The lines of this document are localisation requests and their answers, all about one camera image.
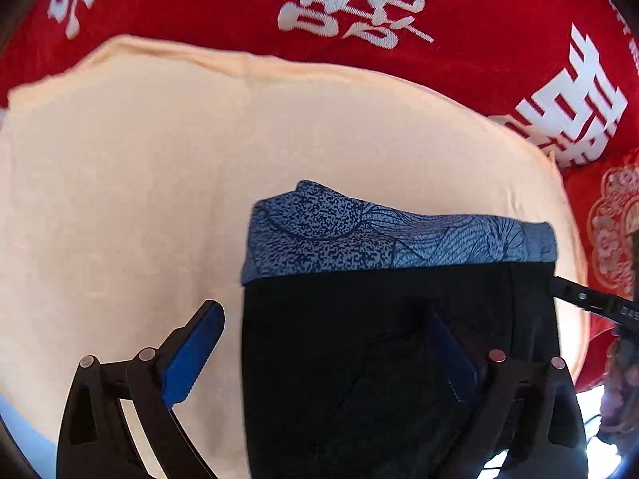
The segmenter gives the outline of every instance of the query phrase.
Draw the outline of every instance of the black cloth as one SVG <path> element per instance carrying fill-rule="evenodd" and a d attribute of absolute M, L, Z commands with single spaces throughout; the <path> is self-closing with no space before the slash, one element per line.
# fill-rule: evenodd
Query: black cloth
<path fill-rule="evenodd" d="M 559 354 L 552 263 L 284 276 L 245 288 L 253 479 L 424 479 L 472 407 L 427 351 L 424 309 L 486 354 Z"/>

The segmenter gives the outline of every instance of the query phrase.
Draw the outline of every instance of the floral pattern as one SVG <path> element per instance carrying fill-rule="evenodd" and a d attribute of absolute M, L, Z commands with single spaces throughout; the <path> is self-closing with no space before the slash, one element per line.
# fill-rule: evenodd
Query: floral pattern
<path fill-rule="evenodd" d="M 633 295 L 632 233 L 639 229 L 639 168 L 613 167 L 601 178 L 601 198 L 592 208 L 587 231 L 597 281 L 619 296 Z"/>
<path fill-rule="evenodd" d="M 556 259 L 549 224 L 411 214 L 302 181 L 254 206 L 242 284 L 303 273 Z"/>

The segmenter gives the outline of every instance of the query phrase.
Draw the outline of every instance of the red fabric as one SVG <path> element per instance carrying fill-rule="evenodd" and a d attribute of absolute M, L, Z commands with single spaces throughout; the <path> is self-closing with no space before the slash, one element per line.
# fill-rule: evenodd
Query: red fabric
<path fill-rule="evenodd" d="M 603 331 L 590 341 L 586 361 L 574 385 L 578 393 L 588 391 L 599 385 L 606 371 L 608 347 L 615 340 L 616 337 L 612 334 L 612 330 L 608 329 L 608 331 Z"/>
<path fill-rule="evenodd" d="M 639 50 L 608 0 L 79 0 L 77 3 L 68 0 L 67 4 L 65 0 L 57 1 L 62 3 L 58 6 L 61 23 L 54 17 L 56 6 L 50 7 L 52 0 L 38 0 L 2 57 L 0 106 L 4 105 L 8 89 L 60 73 L 108 38 L 127 33 L 386 72 L 433 88 L 485 115 L 501 116 L 499 120 L 503 123 L 518 121 L 527 129 L 526 135 L 533 135 L 531 140 L 546 151 L 555 150 L 563 164 L 594 160 L 606 143 L 608 156 L 639 146 Z M 322 19 L 328 22 L 336 20 L 332 22 L 337 23 L 335 30 L 325 28 L 324 36 L 300 30 L 292 25 L 291 12 L 295 6 L 304 12 L 324 13 Z M 360 16 L 344 10 L 345 6 L 359 9 L 355 13 Z M 77 27 L 73 27 L 72 7 Z M 379 24 L 386 18 L 393 22 L 383 23 L 386 32 L 366 31 L 362 30 L 366 25 L 356 25 L 351 30 L 355 35 L 343 38 L 355 22 L 372 26 L 372 21 Z M 593 104 L 592 92 L 585 97 L 588 87 L 595 88 L 597 94 L 605 84 L 601 80 L 593 82 L 592 70 L 590 75 L 584 75 L 588 70 L 576 70 L 576 57 L 573 63 L 569 62 L 570 46 L 576 44 L 574 34 L 571 39 L 573 24 L 583 42 L 592 40 L 600 54 L 597 60 L 596 52 L 587 55 L 579 47 L 576 55 L 588 65 L 598 66 L 601 62 L 601 73 L 605 73 L 610 86 L 600 104 L 618 101 L 609 116 L 602 116 Z M 65 34 L 67 28 L 70 36 L 76 34 L 72 39 Z M 417 31 L 432 37 L 432 42 L 418 37 Z M 388 34 L 391 39 L 394 35 L 397 44 L 389 40 L 383 48 L 370 42 L 379 40 L 362 39 L 357 34 L 378 37 Z M 565 71 L 561 76 L 565 92 L 557 98 L 557 104 L 551 95 L 544 115 L 531 97 L 562 71 Z M 574 85 L 572 81 L 578 73 L 583 78 L 579 85 Z M 615 92 L 622 98 L 613 98 Z M 566 105 L 573 97 L 587 112 L 575 121 L 572 120 L 575 110 L 568 110 Z M 533 128 L 525 128 L 528 122 L 515 111 L 520 102 L 528 106 L 530 113 L 539 115 Z M 572 125 L 562 126 L 560 117 L 556 113 L 552 116 L 553 111 L 562 107 Z M 606 132 L 589 140 L 591 126 L 592 131 L 605 126 Z"/>
<path fill-rule="evenodd" d="M 639 229 L 639 149 L 565 174 L 565 185 L 589 261 L 589 285 L 627 299 L 633 296 L 632 238 Z M 603 375 L 612 323 L 592 316 L 591 342 L 578 390 Z"/>

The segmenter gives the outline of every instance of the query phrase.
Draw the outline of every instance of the folded cloth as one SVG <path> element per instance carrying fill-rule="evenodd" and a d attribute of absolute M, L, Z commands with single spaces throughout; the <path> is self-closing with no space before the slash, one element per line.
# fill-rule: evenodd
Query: folded cloth
<path fill-rule="evenodd" d="M 559 349 L 553 266 L 470 263 L 249 282 L 242 385 L 253 479 L 429 477 L 468 422 L 464 391 L 477 392 L 465 369 L 452 372 L 460 362 L 433 336 L 429 317 L 470 333 L 485 352 L 548 362 Z M 504 430 L 495 450 L 511 440 Z"/>
<path fill-rule="evenodd" d="M 549 224 L 411 214 L 300 182 L 253 208 L 242 284 L 304 273 L 555 260 Z"/>
<path fill-rule="evenodd" d="M 116 38 L 10 94 L 1 392 L 55 441 L 82 356 L 129 359 L 216 299 L 226 331 L 175 413 L 219 477 L 248 477 L 238 276 L 251 208 L 305 179 L 414 214 L 547 222 L 557 274 L 585 282 L 560 175 L 516 133 L 379 73 Z M 589 318 L 562 303 L 557 316 L 576 376 Z"/>

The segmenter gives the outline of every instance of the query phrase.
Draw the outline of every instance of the blue floral pattern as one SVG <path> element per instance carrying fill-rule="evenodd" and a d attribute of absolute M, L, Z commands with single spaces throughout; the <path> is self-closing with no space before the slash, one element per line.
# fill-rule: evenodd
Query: blue floral pattern
<path fill-rule="evenodd" d="M 242 284 L 264 277 L 491 262 L 553 262 L 549 224 L 423 216 L 302 181 L 255 204 Z"/>

